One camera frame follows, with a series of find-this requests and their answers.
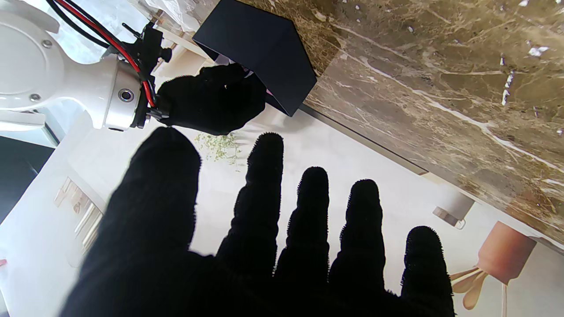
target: black glove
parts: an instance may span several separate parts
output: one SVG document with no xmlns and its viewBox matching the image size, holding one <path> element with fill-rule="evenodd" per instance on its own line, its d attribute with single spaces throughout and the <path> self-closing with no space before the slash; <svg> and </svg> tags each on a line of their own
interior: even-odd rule
<svg viewBox="0 0 564 317">
<path fill-rule="evenodd" d="M 371 180 L 351 189 L 329 270 L 322 168 L 303 174 L 273 274 L 283 169 L 282 138 L 273 133 L 261 135 L 249 156 L 217 255 L 189 252 L 199 167 L 196 150 L 174 129 L 159 128 L 140 146 L 62 316 L 454 316 L 440 241 L 427 227 L 409 233 L 401 296 L 384 289 L 382 209 Z"/>
<path fill-rule="evenodd" d="M 242 128 L 265 109 L 266 87 L 239 64 L 202 68 L 200 74 L 162 84 L 158 95 L 170 104 L 165 125 L 213 135 Z"/>
</svg>

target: white surface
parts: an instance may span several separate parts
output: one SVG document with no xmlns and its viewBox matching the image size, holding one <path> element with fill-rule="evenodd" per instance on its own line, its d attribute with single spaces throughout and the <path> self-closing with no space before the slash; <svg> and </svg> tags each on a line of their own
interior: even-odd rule
<svg viewBox="0 0 564 317">
<path fill-rule="evenodd" d="M 29 131 L 41 129 L 45 115 L 41 113 L 22 113 L 0 110 L 0 131 Z"/>
<path fill-rule="evenodd" d="M 101 208 L 119 183 L 129 158 L 140 142 L 158 124 L 126 133 L 95 130 L 82 116 L 67 138 L 51 156 L 12 213 L 0 225 L 0 289 L 12 317 L 54 316 L 72 286 L 77 269 L 69 265 L 69 241 L 80 219 L 61 213 L 52 201 L 70 176 L 79 179 L 88 196 Z M 285 228 L 296 205 L 296 188 L 303 171 L 322 166 L 329 175 L 329 244 L 331 261 L 339 250 L 338 237 L 345 224 L 350 187 L 359 179 L 374 179 L 380 188 L 384 209 L 383 233 L 386 244 L 386 287 L 400 291 L 404 269 L 403 253 L 407 233 L 414 226 L 428 225 L 442 239 L 449 272 L 471 268 L 478 249 L 499 219 L 527 232 L 528 227 L 487 206 L 475 204 L 459 231 L 432 214 L 443 194 L 433 182 L 415 175 L 378 153 L 353 141 L 310 116 L 298 111 L 293 118 L 268 108 L 240 133 L 245 157 L 263 131 L 284 137 L 282 205 L 277 237 L 279 251 L 285 243 Z M 181 129 L 190 139 L 195 131 Z M 197 225 L 192 249 L 214 253 L 230 225 L 233 204 L 244 184 L 241 172 L 225 162 L 204 161 L 197 199 Z M 509 284 L 509 316 L 551 316 L 564 310 L 564 258 L 538 244 L 519 279 Z M 497 317 L 501 314 L 501 283 L 485 281 L 473 311 L 462 307 L 455 296 L 459 316 Z"/>
</svg>

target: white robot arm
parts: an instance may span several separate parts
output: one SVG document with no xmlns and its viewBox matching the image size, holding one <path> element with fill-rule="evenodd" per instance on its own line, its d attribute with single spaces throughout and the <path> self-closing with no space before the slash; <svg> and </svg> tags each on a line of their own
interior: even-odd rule
<svg viewBox="0 0 564 317">
<path fill-rule="evenodd" d="M 58 30 L 59 23 L 43 11 L 23 1 L 0 0 L 0 130 L 41 127 L 41 115 L 14 112 L 30 112 L 61 99 L 82 105 L 97 129 L 142 128 L 150 115 L 163 116 L 147 107 L 140 74 L 128 62 L 105 54 L 98 63 L 78 64 L 48 33 Z M 161 40 L 162 33 L 150 23 L 129 46 L 139 59 L 151 59 L 142 61 L 149 65 L 145 78 L 151 77 L 158 58 L 170 60 Z"/>
</svg>

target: black wire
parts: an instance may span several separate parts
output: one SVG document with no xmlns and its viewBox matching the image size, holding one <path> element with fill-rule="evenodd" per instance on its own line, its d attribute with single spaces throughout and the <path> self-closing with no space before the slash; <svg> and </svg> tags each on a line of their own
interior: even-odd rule
<svg viewBox="0 0 564 317">
<path fill-rule="evenodd" d="M 118 43 L 132 58 L 135 59 L 135 57 L 133 57 L 133 55 L 131 53 L 129 53 L 129 51 L 127 50 L 127 46 L 125 46 L 125 44 L 120 41 L 117 37 L 115 37 L 112 32 L 110 32 L 108 29 L 106 29 L 103 25 L 101 25 L 100 22 L 98 22 L 93 16 L 91 16 L 88 12 L 86 12 L 83 8 L 81 8 L 79 5 L 77 5 L 76 3 L 74 3 L 72 0 L 63 0 L 66 3 L 68 3 L 69 5 L 71 5 L 72 7 L 74 7 L 74 9 L 76 9 L 78 12 L 80 12 L 84 17 L 86 17 L 87 19 L 89 19 L 94 25 L 96 25 L 99 29 L 101 29 L 103 32 L 105 32 L 112 40 L 114 40 L 116 43 Z M 78 16 L 74 15 L 74 13 L 72 11 L 69 11 L 67 8 L 65 8 L 63 6 L 64 9 L 66 9 L 69 13 L 71 13 L 74 17 L 76 17 L 80 22 L 82 22 L 85 26 L 87 26 L 89 29 L 91 29 L 93 32 L 95 32 L 96 34 L 98 34 L 100 37 L 103 38 L 103 36 L 93 27 L 91 27 L 90 25 L 88 25 L 87 22 L 83 21 L 82 19 L 80 19 Z M 119 52 L 119 50 L 113 45 L 113 44 L 109 44 L 110 46 L 114 47 L 116 49 L 117 52 Z M 142 64 L 139 61 L 139 59 L 137 60 L 137 64 L 138 67 L 140 69 L 142 68 Z M 150 98 L 153 100 L 153 102 L 155 102 L 155 88 L 151 85 L 151 82 L 149 80 L 144 80 L 149 84 L 149 90 L 151 92 L 151 96 Z"/>
<path fill-rule="evenodd" d="M 88 12 L 86 12 L 83 8 L 81 8 L 79 5 L 77 5 L 76 3 L 74 3 L 72 0 L 64 0 L 66 3 L 68 3 L 69 5 L 71 5 L 72 7 L 74 7 L 76 9 L 76 11 L 82 13 L 87 19 L 89 19 L 92 23 L 94 23 L 98 28 L 100 28 L 102 31 L 104 31 L 108 36 L 111 37 L 112 40 L 114 40 L 116 43 L 118 43 L 119 45 L 121 45 L 121 47 L 123 47 L 123 49 L 129 54 L 129 51 L 127 50 L 127 47 L 125 46 L 125 44 L 120 41 L 117 37 L 115 37 L 112 32 L 108 31 L 107 28 L 105 28 L 103 25 L 101 25 L 100 22 L 98 22 L 93 16 L 91 16 Z M 89 27 L 90 29 L 92 29 L 91 26 L 88 25 L 88 23 L 86 23 L 85 21 L 82 21 L 87 27 Z"/>
<path fill-rule="evenodd" d="M 74 23 L 64 12 L 63 10 L 61 10 L 61 8 L 55 3 L 54 0 L 46 0 L 47 3 L 49 4 L 49 6 L 53 9 L 53 11 L 55 11 L 55 13 L 63 20 L 65 21 L 68 25 L 70 25 L 71 28 L 73 28 L 76 32 L 80 33 L 80 35 L 86 37 L 87 39 L 91 40 L 92 42 L 94 42 L 95 44 L 98 44 L 99 46 L 107 49 L 109 47 L 109 44 L 107 44 L 104 41 L 101 41 L 97 38 L 95 38 L 94 36 L 88 34 L 88 32 L 84 31 L 81 27 L 79 27 L 78 25 L 76 25 L 76 23 Z M 98 32 L 96 32 L 96 34 L 99 37 L 102 37 L 101 34 L 99 34 Z"/>
</svg>

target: brown marble surface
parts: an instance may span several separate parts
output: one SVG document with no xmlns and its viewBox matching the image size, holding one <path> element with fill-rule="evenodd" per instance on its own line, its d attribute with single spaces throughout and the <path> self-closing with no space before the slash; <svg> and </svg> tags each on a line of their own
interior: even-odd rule
<svg viewBox="0 0 564 317">
<path fill-rule="evenodd" d="M 564 243 L 560 1 L 242 0 L 294 21 L 308 106 Z"/>
</svg>

